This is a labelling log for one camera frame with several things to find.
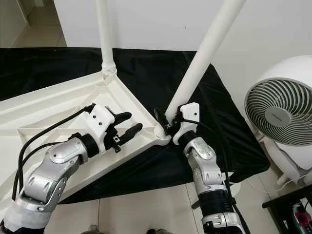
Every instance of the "black fabric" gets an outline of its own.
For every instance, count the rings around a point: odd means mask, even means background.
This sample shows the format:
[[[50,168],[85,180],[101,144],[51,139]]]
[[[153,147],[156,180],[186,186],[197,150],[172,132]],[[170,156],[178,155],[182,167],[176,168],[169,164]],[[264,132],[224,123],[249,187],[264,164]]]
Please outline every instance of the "black fabric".
[[[181,82],[194,52],[114,49],[121,81],[153,115],[165,111]],[[98,48],[21,48],[0,50],[1,99],[97,72]],[[202,136],[221,157],[226,153],[232,182],[240,182],[268,169],[270,163],[237,110],[215,68],[210,65],[190,101],[200,104]],[[192,171],[182,150],[170,143],[153,146],[104,175],[63,203],[134,193],[192,181]]]

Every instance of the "electric fan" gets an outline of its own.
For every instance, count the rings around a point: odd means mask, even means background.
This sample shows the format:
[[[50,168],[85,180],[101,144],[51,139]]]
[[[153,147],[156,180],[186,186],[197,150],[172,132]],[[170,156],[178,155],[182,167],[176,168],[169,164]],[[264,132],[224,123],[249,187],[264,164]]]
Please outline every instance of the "electric fan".
[[[245,110],[252,124],[275,141],[267,151],[287,179],[312,184],[312,56],[286,59],[248,91]]]

